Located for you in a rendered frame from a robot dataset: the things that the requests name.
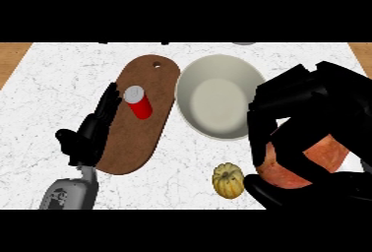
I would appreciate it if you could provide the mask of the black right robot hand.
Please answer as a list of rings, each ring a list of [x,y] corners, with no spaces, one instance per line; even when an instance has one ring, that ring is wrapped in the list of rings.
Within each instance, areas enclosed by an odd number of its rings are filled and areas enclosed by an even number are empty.
[[[261,175],[243,177],[267,209],[372,211],[372,79],[323,61],[298,65],[255,89],[246,111],[252,164],[276,159],[310,184],[286,189]],[[332,137],[360,158],[360,172],[330,172],[305,156]]]

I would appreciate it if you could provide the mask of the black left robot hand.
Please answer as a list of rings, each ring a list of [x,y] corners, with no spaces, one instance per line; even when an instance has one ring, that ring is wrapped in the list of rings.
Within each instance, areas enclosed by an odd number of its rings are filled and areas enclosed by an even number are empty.
[[[69,156],[71,166],[97,164],[121,101],[118,85],[112,83],[102,94],[94,112],[85,116],[78,130],[59,129],[56,131],[54,137],[62,153]]]

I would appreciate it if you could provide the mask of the orange sweet potato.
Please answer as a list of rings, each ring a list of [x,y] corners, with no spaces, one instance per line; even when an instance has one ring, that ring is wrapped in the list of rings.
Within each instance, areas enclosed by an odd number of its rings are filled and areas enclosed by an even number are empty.
[[[271,134],[249,134],[251,155],[259,178],[274,187],[299,189],[329,177],[348,155],[327,133],[282,125]]]

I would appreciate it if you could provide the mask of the pale grey bowl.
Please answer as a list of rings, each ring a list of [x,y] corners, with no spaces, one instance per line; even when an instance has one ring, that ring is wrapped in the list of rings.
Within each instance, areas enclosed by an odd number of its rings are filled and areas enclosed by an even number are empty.
[[[217,140],[246,137],[246,111],[264,78],[237,57],[215,54],[195,60],[175,84],[175,103],[193,130]]]

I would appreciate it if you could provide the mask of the brown wooden cutting board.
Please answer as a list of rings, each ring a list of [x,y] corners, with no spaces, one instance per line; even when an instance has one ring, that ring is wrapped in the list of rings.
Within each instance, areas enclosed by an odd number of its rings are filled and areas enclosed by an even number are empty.
[[[159,55],[143,55],[125,66],[116,79],[119,95],[130,86],[140,86],[152,114],[140,120],[122,101],[110,125],[104,153],[96,168],[115,175],[135,171],[149,160],[174,102],[180,75],[177,64]]]

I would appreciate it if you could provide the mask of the red can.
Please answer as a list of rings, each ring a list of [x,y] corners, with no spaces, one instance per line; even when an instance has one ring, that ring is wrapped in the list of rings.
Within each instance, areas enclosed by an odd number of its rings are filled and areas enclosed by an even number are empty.
[[[141,86],[125,89],[124,100],[137,119],[144,120],[152,114],[152,107]]]

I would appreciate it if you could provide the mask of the yellow ribbed squash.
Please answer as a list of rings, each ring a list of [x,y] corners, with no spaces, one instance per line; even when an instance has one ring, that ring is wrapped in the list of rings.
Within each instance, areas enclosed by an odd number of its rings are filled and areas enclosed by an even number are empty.
[[[243,175],[239,167],[230,162],[221,163],[212,174],[214,189],[221,197],[234,199],[243,191]]]

